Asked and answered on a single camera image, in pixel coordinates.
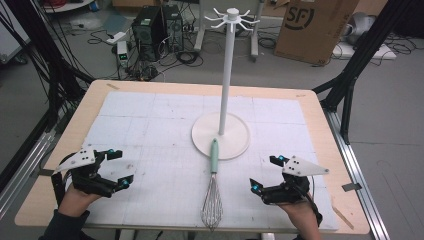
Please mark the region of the black metal frame stand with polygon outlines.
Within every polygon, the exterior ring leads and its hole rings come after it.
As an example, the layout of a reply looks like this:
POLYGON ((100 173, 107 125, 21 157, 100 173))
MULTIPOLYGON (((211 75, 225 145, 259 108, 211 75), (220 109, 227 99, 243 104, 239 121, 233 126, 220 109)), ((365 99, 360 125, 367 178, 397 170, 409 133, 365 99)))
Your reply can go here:
POLYGON ((388 0, 341 73, 313 88, 316 94, 329 90, 327 96, 320 101, 322 108, 329 112, 335 113, 340 102, 343 102, 340 133, 347 144, 350 144, 350 116, 357 79, 392 30, 414 7, 423 4, 424 0, 388 0))
POLYGON ((91 84, 94 78, 65 60, 41 17, 41 9, 33 0, 4 0, 33 44, 30 47, 0 14, 0 22, 27 52, 41 80, 48 84, 49 108, 45 114, 46 129, 51 130, 59 120, 59 110, 65 102, 82 99, 85 90, 78 79, 91 84))

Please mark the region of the white round table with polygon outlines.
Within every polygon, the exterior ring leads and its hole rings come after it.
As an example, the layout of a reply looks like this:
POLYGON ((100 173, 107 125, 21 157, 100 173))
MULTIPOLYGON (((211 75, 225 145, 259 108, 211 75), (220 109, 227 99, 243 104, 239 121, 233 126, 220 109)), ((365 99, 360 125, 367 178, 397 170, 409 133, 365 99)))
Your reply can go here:
POLYGON ((88 6, 90 3, 92 3, 94 0, 82 0, 81 2, 67 2, 62 6, 44 6, 43 9, 47 13, 60 13, 60 12, 66 12, 71 11, 75 9, 79 9, 85 6, 88 6))

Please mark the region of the green-handled metal whisk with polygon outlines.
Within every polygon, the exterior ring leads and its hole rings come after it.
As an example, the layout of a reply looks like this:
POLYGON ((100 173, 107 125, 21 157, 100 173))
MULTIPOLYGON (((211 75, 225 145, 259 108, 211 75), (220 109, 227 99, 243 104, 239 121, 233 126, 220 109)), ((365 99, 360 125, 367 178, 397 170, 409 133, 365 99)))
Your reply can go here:
POLYGON ((210 151, 210 179, 201 209, 201 220, 210 231, 214 231, 219 226, 223 215, 223 206, 217 183, 218 160, 218 140, 213 139, 210 151))

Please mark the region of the white metal floor stand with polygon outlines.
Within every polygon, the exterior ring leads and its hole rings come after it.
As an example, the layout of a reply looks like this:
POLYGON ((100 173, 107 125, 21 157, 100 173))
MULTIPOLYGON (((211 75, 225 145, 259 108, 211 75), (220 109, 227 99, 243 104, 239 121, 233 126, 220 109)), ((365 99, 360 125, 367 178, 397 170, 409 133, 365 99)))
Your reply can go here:
POLYGON ((256 61, 258 50, 258 30, 259 21, 262 17, 263 7, 265 0, 199 0, 199 28, 194 45, 195 51, 200 51, 203 44, 205 31, 211 29, 213 22, 206 19, 218 18, 218 15, 213 11, 216 9, 220 13, 226 13, 229 8, 236 8, 239 10, 242 18, 245 19, 244 25, 249 22, 248 28, 252 30, 250 33, 250 57, 256 61))

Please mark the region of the brown cardboard box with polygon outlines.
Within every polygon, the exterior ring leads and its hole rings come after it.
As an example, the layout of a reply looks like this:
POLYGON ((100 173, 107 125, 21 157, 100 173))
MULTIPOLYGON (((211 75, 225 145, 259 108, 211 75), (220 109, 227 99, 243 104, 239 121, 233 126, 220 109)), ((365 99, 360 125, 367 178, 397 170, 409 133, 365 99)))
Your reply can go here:
POLYGON ((359 0, 290 0, 274 54, 325 65, 359 0))

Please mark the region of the person's left hand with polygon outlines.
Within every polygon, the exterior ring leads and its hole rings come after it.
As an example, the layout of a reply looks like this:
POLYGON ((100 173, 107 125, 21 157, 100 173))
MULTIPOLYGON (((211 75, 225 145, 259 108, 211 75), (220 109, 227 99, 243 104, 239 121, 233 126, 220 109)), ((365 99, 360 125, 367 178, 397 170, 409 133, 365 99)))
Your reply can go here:
POLYGON ((70 185, 64 195, 58 212, 69 217, 80 217, 100 195, 87 194, 70 185))

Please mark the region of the white power strip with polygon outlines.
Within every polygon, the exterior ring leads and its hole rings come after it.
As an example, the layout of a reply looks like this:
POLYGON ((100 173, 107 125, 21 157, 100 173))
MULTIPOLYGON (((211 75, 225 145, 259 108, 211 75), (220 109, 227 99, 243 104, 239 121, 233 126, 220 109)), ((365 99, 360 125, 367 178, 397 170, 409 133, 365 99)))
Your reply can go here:
POLYGON ((116 42, 120 41, 122 38, 126 36, 125 32, 118 32, 116 33, 112 38, 109 38, 106 40, 106 42, 110 45, 115 44, 116 42))

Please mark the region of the grey rounded device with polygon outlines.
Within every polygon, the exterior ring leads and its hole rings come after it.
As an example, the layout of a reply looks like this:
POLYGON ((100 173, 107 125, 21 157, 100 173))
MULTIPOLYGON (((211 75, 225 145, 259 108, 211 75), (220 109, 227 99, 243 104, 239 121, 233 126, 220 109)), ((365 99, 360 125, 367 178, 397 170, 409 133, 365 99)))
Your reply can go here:
POLYGON ((354 45, 358 39, 370 30, 376 17, 363 12, 354 13, 348 21, 343 38, 351 45, 354 45))

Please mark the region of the aluminium rail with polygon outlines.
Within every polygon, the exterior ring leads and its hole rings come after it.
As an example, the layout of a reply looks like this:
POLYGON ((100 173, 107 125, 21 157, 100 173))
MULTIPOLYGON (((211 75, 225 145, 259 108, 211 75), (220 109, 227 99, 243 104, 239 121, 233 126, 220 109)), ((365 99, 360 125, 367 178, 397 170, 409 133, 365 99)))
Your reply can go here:
POLYGON ((354 185, 352 190, 358 197, 374 240, 390 240, 386 226, 372 197, 353 148, 344 141, 340 133, 341 120, 336 113, 325 110, 324 114, 341 153, 351 183, 354 185))
POLYGON ((39 137, 29 143, 29 150, 23 154, 22 163, 11 176, 5 188, 0 191, 0 221, 4 218, 30 175, 47 153, 55 137, 56 132, 51 130, 50 132, 43 132, 39 137))

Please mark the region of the white hook rack stand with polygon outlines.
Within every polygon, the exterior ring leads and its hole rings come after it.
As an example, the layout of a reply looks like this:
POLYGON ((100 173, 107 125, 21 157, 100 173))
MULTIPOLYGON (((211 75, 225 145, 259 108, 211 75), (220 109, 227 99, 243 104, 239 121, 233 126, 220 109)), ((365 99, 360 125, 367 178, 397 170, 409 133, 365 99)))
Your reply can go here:
POLYGON ((192 127, 191 136, 195 147, 209 159, 212 140, 217 139, 219 160, 230 160, 243 154, 250 144, 249 127, 240 117, 228 112, 228 102, 236 28, 240 26, 246 31, 252 30, 244 25, 245 19, 238 9, 229 8, 226 13, 220 13, 216 9, 214 11, 218 18, 206 17, 206 19, 219 21, 215 28, 226 26, 220 111, 199 117, 192 127))

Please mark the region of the white gridded mat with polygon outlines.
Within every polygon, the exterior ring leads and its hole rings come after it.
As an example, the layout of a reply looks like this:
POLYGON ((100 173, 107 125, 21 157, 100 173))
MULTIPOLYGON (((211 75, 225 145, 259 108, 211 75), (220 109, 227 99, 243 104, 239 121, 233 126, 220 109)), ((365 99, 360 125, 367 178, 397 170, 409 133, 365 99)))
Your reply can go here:
MULTIPOLYGON (((85 139, 98 151, 119 149, 120 159, 105 161, 103 177, 131 174, 125 190, 91 206, 90 223, 146 228, 202 229, 210 170, 208 158, 193 144, 191 130, 203 115, 218 110, 216 96, 111 92, 85 139)), ((223 204, 221 230, 290 231, 294 227, 276 206, 250 190, 251 180, 265 186, 282 182, 272 155, 316 161, 301 106, 296 100, 232 97, 231 113, 250 130, 240 156, 220 160, 217 180, 223 204)))

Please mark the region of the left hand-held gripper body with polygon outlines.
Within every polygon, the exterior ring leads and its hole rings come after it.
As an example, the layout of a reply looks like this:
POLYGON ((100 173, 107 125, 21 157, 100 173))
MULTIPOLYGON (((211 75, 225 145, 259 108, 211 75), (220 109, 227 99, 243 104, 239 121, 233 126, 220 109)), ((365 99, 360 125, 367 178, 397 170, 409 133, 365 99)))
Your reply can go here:
POLYGON ((107 160, 107 151, 85 147, 66 156, 51 176, 56 197, 64 197, 66 179, 71 176, 76 189, 110 198, 117 191, 117 181, 105 179, 98 173, 102 162, 107 160))

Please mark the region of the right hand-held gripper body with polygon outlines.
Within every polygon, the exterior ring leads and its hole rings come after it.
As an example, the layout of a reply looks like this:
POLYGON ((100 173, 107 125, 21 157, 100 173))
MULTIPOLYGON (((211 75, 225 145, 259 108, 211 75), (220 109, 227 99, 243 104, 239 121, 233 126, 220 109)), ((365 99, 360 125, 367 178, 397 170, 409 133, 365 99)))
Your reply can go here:
POLYGON ((281 167, 283 182, 276 186, 263 187, 260 196, 265 204, 295 203, 302 200, 309 192, 308 177, 329 173, 327 168, 300 157, 292 156, 287 159, 285 166, 281 167))

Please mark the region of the large black computer tower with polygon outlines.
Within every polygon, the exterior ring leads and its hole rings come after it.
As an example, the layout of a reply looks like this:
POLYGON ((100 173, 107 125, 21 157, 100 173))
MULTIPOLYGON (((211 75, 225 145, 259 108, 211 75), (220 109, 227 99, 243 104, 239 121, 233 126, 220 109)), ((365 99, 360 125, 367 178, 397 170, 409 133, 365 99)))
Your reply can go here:
POLYGON ((140 59, 158 61, 159 44, 165 39, 161 7, 143 6, 131 27, 140 59))

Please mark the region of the person's right hand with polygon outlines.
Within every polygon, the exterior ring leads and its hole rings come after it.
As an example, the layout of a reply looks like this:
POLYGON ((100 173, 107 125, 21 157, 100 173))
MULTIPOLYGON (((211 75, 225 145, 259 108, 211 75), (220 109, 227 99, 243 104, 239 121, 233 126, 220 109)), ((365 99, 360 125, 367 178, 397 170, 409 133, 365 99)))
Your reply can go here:
POLYGON ((322 240, 316 215, 309 202, 280 203, 279 207, 286 212, 304 240, 322 240))

